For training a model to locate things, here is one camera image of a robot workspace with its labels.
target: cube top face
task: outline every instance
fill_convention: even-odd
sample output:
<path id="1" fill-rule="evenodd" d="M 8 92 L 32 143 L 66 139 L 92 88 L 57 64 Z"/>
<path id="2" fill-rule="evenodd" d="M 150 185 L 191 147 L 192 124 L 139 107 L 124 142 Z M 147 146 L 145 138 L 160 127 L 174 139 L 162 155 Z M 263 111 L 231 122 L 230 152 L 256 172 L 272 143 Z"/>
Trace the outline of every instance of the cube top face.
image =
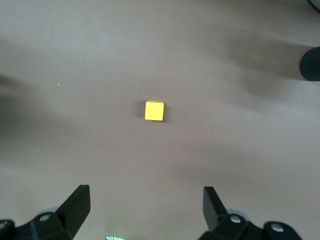
<path id="1" fill-rule="evenodd" d="M 146 101 L 145 116 L 146 120 L 162 121 L 164 119 L 165 104 L 162 101 Z"/>

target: black cable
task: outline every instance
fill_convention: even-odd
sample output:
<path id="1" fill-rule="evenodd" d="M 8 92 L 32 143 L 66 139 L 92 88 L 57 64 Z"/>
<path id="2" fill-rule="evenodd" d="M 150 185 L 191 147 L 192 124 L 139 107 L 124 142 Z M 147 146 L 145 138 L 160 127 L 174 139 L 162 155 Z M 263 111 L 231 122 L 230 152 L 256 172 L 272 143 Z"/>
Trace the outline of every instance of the black cable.
<path id="1" fill-rule="evenodd" d="M 312 2 L 311 0 L 307 0 L 307 2 L 308 2 L 318 13 L 320 13 L 320 9 L 317 8 L 317 7 L 313 4 L 313 2 Z"/>

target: table surface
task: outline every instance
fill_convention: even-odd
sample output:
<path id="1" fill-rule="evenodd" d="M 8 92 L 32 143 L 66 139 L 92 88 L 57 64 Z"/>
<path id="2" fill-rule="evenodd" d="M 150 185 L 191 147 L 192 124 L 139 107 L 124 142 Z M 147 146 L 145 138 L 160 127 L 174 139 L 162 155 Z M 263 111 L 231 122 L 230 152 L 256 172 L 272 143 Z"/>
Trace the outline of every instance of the table surface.
<path id="1" fill-rule="evenodd" d="M 303 0 L 2 0 L 0 219 L 89 184 L 75 239 L 196 240 L 213 186 L 317 239 L 320 85 L 299 62 L 319 29 Z"/>

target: yellow cube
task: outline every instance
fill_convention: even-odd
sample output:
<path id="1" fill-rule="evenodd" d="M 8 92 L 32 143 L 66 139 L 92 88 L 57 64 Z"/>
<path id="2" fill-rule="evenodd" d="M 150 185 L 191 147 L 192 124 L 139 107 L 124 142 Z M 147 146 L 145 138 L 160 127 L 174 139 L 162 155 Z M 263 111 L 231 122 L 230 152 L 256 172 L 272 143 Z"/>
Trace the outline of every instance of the yellow cube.
<path id="1" fill-rule="evenodd" d="M 162 101 L 146 101 L 145 116 L 146 120 L 162 121 L 164 119 L 165 104 Z"/>

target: gray surface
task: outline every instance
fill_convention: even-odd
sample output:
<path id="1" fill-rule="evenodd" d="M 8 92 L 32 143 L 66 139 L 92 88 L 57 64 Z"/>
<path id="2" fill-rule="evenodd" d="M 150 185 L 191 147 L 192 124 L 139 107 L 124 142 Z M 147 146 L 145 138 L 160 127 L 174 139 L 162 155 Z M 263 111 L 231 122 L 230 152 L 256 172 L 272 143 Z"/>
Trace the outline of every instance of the gray surface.
<path id="1" fill-rule="evenodd" d="M 0 218 L 90 184 L 76 239 L 196 240 L 214 186 L 317 239 L 320 85 L 298 66 L 319 29 L 304 0 L 2 0 Z"/>

